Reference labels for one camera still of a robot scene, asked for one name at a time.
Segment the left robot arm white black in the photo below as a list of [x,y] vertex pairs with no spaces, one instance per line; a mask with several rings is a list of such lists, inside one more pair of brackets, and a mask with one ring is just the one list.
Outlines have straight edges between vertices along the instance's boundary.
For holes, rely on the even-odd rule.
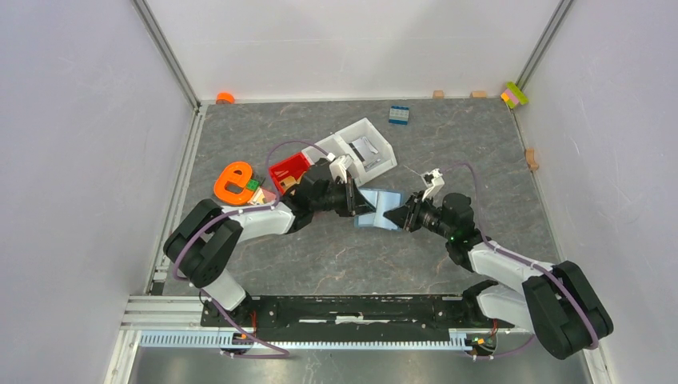
[[322,159],[276,202],[225,211],[211,198],[201,200],[166,239],[162,251],[173,263],[176,277],[211,297],[230,325],[241,326],[250,318],[251,305],[245,289],[226,269],[236,245],[297,232],[317,212],[352,218],[375,210],[343,166]]

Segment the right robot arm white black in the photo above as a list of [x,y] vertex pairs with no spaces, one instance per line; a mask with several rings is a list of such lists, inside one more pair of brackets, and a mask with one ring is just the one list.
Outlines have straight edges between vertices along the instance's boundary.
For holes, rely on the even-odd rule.
[[614,322],[584,271],[574,262],[540,262],[515,254],[481,231],[463,194],[445,195],[440,206],[412,195],[384,213],[407,232],[426,229],[445,239],[452,261],[488,277],[465,291],[461,313],[471,326],[502,320],[532,333],[555,358],[595,349],[614,331]]

